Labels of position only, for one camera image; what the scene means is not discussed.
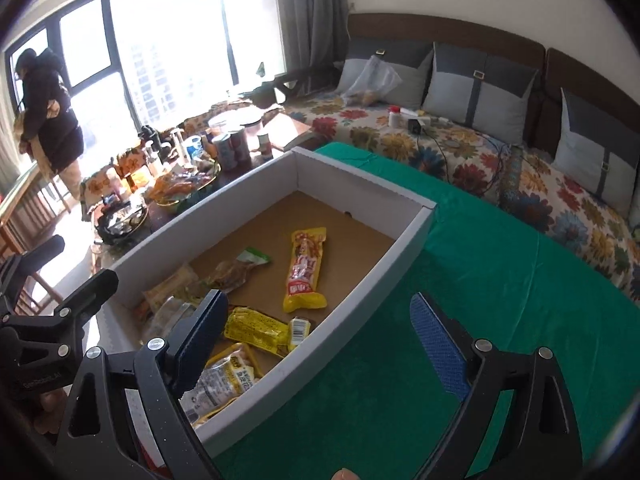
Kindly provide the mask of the person's left hand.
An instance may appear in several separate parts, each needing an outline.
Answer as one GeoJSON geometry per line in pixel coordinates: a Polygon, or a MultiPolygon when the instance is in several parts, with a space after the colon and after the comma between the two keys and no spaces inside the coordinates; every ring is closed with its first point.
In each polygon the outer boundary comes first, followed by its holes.
{"type": "Polygon", "coordinates": [[[41,414],[34,421],[38,434],[58,434],[66,408],[67,392],[61,388],[41,393],[41,414]]]}

